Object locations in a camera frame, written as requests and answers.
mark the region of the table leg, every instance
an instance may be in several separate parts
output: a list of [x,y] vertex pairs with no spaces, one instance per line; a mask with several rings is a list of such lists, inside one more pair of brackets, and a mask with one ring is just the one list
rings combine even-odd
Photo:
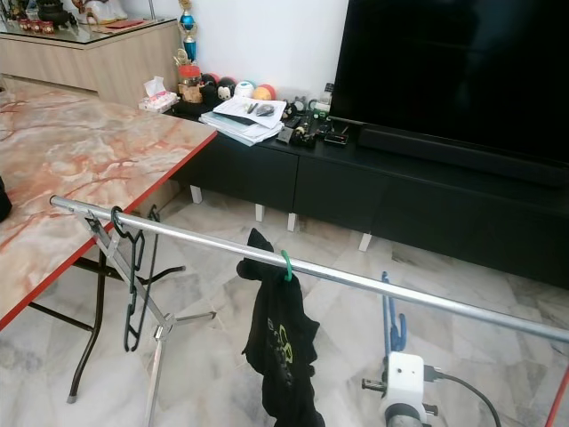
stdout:
[[192,192],[192,200],[195,204],[199,205],[202,203],[202,189],[195,187],[193,185],[189,186],[189,190]]
[[97,272],[97,302],[95,306],[95,325],[91,331],[91,338],[89,338],[89,342],[87,343],[87,347],[83,352],[83,356],[81,360],[79,360],[79,365],[75,371],[75,375],[73,375],[73,382],[71,383],[71,390],[68,396],[68,403],[75,403],[77,400],[77,390],[79,389],[79,382],[81,381],[81,375],[83,374],[83,370],[85,365],[87,364],[87,360],[91,355],[91,351],[95,346],[95,342],[97,341],[97,337],[99,336],[100,325],[103,321],[103,305],[105,302],[105,268],[107,267],[107,257],[102,251],[99,251],[99,271]]
[[294,231],[294,228],[296,227],[297,217],[298,217],[298,215],[296,213],[289,213],[288,214],[288,223],[286,225],[287,230]]
[[367,251],[367,247],[370,245],[370,241],[372,240],[372,235],[368,233],[364,233],[362,236],[362,241],[359,244],[359,250],[362,252]]
[[255,204],[255,221],[263,222],[265,218],[265,206]]

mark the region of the wooden cabinet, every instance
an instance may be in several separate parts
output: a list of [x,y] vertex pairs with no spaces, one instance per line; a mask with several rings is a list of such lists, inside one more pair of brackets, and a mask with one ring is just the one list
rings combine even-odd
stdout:
[[176,92],[178,77],[172,59],[180,47],[176,20],[113,36],[86,35],[85,27],[80,26],[78,35],[69,29],[46,37],[0,31],[0,73],[7,89],[57,85],[135,108],[146,96],[144,83],[154,76],[163,77],[166,89]]

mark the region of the marble floor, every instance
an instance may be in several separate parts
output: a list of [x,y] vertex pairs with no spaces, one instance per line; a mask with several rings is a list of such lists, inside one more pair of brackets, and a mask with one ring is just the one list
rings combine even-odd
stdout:
[[[250,203],[205,192],[204,202],[195,205],[189,191],[162,216],[169,224],[242,243],[256,227],[278,251],[284,248],[295,258],[370,278],[386,270],[392,283],[569,328],[569,292],[380,238],[361,253],[360,233],[327,223],[300,218],[299,230],[291,233],[285,213],[268,209],[258,223]],[[159,269],[187,269],[154,285],[158,305],[179,316],[209,310],[218,316],[180,327],[171,336],[155,425],[272,426],[274,419],[261,405],[261,377],[241,355],[259,285],[236,275],[240,258],[233,254],[168,238],[161,238],[159,246]],[[381,374],[381,298],[299,277],[305,310],[321,323],[313,384],[326,425],[384,425],[380,395],[360,388],[362,378]],[[92,273],[71,268],[38,301],[92,323],[95,283]],[[140,348],[125,353],[128,297],[125,284],[108,280],[104,323],[74,405],[66,398],[86,332],[26,309],[0,333],[0,426],[141,425],[156,323],[148,316]],[[569,363],[569,346],[405,302],[397,307],[407,316],[406,352],[478,387],[496,406],[502,425],[544,425]],[[439,406],[433,426],[493,425],[484,403],[458,384],[427,384],[425,402]],[[569,397],[556,423],[566,425]]]

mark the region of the white wall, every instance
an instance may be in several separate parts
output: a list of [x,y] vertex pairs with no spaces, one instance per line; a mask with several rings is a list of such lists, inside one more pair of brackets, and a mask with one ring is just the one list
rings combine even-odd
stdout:
[[[149,15],[148,0],[121,3],[132,16]],[[273,85],[279,98],[316,96],[334,81],[347,7],[348,0],[194,0],[198,64]],[[181,15],[177,0],[154,0],[154,8],[159,17]]]

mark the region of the black tv cabinet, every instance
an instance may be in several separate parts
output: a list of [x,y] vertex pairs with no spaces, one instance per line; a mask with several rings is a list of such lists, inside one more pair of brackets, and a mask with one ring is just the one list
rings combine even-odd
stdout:
[[248,148],[220,134],[174,178],[569,288],[568,188],[359,147],[357,130],[349,139]]

